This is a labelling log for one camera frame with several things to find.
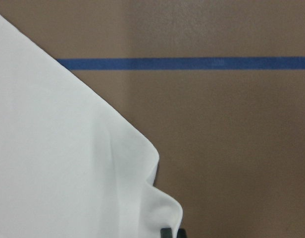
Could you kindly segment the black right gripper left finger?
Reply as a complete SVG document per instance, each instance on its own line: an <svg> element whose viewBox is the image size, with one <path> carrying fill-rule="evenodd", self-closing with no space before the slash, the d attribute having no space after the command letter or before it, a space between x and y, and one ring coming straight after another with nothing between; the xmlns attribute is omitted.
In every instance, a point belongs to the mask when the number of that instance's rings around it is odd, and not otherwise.
<svg viewBox="0 0 305 238"><path fill-rule="evenodd" d="M171 228L162 228L160 230L161 238L171 238Z"/></svg>

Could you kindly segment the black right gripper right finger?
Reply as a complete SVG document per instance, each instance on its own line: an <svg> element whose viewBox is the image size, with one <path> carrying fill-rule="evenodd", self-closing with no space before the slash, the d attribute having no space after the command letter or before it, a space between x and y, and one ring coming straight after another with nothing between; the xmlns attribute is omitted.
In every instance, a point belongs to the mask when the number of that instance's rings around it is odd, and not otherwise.
<svg viewBox="0 0 305 238"><path fill-rule="evenodd" d="M186 230L183 228L180 228L177 233L177 238L187 238Z"/></svg>

